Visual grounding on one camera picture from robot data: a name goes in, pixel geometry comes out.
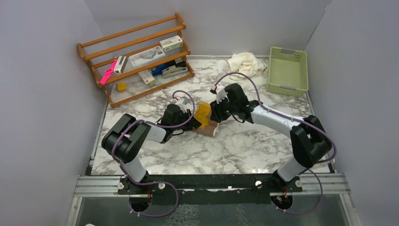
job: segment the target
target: stapler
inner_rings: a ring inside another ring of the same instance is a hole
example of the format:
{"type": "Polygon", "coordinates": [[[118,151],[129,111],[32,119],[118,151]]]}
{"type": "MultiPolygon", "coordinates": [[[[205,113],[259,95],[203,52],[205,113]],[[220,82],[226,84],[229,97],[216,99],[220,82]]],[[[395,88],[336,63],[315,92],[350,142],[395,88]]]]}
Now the stapler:
{"type": "Polygon", "coordinates": [[[179,62],[167,69],[162,70],[162,76],[168,78],[178,74],[182,74],[187,71],[187,63],[185,61],[179,62]]]}

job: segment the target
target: gray wall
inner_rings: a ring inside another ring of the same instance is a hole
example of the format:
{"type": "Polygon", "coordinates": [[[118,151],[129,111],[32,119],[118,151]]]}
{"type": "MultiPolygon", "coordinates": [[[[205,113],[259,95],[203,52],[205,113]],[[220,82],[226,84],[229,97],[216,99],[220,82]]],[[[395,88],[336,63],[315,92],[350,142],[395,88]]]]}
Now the gray wall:
{"type": "MultiPolygon", "coordinates": [[[[193,55],[269,55],[271,46],[304,49],[330,0],[85,0],[104,35],[178,12],[193,55]]],[[[151,33],[110,41],[116,45],[151,33]]]]}
{"type": "Polygon", "coordinates": [[[0,31],[0,225],[64,225],[105,101],[76,43],[102,35],[83,0],[2,0],[0,31]]]}
{"type": "Polygon", "coordinates": [[[399,1],[332,0],[305,51],[310,94],[362,225],[399,221],[399,1]]]}

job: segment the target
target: yellow object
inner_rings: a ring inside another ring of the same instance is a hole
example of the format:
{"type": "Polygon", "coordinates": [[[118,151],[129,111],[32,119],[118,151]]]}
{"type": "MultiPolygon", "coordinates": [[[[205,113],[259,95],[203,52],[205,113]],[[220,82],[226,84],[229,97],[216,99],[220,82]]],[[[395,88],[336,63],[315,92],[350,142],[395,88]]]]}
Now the yellow object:
{"type": "Polygon", "coordinates": [[[124,83],[124,82],[116,83],[116,91],[122,92],[125,90],[126,90],[126,83],[124,83]]]}
{"type": "Polygon", "coordinates": [[[208,115],[211,112],[211,105],[207,102],[201,101],[195,111],[194,118],[201,123],[200,128],[203,129],[209,124],[208,115]]]}

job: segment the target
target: white box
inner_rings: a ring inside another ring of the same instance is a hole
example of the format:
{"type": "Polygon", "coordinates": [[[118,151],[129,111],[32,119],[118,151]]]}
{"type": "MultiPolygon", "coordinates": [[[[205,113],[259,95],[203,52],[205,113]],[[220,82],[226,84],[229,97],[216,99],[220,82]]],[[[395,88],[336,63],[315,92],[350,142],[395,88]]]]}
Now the white box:
{"type": "Polygon", "coordinates": [[[133,68],[138,68],[143,65],[149,64],[151,62],[156,61],[157,59],[164,57],[165,53],[161,49],[160,46],[148,49],[141,53],[137,53],[129,56],[130,62],[132,63],[133,68]]]}
{"type": "Polygon", "coordinates": [[[180,36],[176,35],[172,38],[168,38],[160,41],[161,47],[164,52],[179,48],[183,46],[183,40],[180,36]]]}
{"type": "Polygon", "coordinates": [[[155,79],[152,76],[151,72],[148,70],[144,70],[138,73],[143,81],[147,84],[148,87],[155,84],[155,79]]]}

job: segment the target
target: white box with label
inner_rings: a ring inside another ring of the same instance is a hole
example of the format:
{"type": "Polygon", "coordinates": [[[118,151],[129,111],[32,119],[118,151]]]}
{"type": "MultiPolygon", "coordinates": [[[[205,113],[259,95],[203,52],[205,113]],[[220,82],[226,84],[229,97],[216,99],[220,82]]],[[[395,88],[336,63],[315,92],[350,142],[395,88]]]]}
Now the white box with label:
{"type": "Polygon", "coordinates": [[[176,35],[172,38],[168,38],[160,41],[161,47],[164,52],[171,51],[173,49],[179,48],[183,46],[183,40],[180,36],[176,35]]]}

